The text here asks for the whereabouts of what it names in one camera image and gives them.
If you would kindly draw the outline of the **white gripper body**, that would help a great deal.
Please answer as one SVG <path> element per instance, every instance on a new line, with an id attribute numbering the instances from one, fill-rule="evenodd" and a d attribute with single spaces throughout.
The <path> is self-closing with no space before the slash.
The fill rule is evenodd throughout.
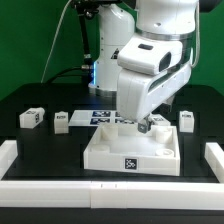
<path id="1" fill-rule="evenodd" d="M 117 112 L 140 122 L 189 80 L 191 60 L 180 64 L 183 44 L 134 35 L 118 54 Z"/>

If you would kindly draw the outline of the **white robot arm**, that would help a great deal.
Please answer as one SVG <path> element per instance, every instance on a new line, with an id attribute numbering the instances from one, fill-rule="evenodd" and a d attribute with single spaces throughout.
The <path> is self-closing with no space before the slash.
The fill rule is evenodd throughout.
<path id="1" fill-rule="evenodd" d="M 99 3 L 100 54 L 89 89 L 115 97 L 119 115 L 146 133 L 151 113 L 172 102 L 197 64 L 199 0 L 136 0 L 134 9 L 136 17 Z"/>

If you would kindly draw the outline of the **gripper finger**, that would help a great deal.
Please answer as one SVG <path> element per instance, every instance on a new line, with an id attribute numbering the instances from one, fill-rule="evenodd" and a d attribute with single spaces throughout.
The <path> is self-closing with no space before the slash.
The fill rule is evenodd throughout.
<path id="1" fill-rule="evenodd" d="M 163 103 L 161 105 L 162 112 L 168 114 L 172 111 L 172 105 L 168 103 Z"/>
<path id="2" fill-rule="evenodd" d="M 151 130 L 152 121 L 149 117 L 144 118 L 138 123 L 138 131 L 141 133 L 147 133 Z"/>

